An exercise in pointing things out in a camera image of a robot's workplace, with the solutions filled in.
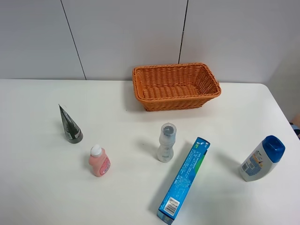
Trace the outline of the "clear plastic bottle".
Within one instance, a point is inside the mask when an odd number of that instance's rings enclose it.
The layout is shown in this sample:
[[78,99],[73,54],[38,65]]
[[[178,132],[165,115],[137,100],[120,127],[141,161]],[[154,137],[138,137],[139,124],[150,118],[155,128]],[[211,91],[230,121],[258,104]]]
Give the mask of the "clear plastic bottle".
[[160,162],[167,163],[173,158],[176,132],[177,128],[172,123],[166,123],[161,127],[160,146],[157,150],[157,158]]

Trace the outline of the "orange wicker basket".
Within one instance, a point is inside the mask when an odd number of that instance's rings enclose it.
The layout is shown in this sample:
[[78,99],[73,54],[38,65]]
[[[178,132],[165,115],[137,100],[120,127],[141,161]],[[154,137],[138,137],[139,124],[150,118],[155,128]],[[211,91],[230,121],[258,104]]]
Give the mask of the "orange wicker basket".
[[132,82],[148,112],[195,109],[221,94],[219,82],[200,62],[135,67]]

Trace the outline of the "blue toothpaste box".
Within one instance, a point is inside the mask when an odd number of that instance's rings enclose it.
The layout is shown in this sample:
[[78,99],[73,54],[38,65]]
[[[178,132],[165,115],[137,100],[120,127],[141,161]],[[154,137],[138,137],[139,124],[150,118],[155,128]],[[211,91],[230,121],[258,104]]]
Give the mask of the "blue toothpaste box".
[[176,219],[209,147],[210,143],[200,137],[194,142],[158,208],[157,217],[166,224]]

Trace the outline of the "pink lotion bottle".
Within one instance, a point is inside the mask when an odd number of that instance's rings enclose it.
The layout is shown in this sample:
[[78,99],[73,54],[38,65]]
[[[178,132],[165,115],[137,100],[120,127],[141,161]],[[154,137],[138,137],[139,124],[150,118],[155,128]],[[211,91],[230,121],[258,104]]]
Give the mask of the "pink lotion bottle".
[[111,166],[105,149],[98,144],[94,145],[90,150],[89,165],[92,167],[93,174],[97,177],[103,176]]

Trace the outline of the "dark green upright tube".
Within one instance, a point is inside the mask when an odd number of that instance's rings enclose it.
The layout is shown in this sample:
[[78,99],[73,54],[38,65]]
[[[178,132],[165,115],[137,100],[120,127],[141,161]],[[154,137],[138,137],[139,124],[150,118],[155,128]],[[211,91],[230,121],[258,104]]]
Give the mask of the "dark green upright tube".
[[67,140],[72,144],[79,143],[83,139],[83,133],[81,129],[60,105],[59,108]]

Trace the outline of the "white blue-capped shampoo bottle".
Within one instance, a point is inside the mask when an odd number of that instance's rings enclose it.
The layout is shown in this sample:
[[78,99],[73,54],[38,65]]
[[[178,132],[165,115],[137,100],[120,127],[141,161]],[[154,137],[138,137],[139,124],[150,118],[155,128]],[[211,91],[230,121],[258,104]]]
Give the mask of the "white blue-capped shampoo bottle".
[[285,146],[277,137],[265,137],[240,165],[240,175],[246,182],[263,178],[275,168],[284,152]]

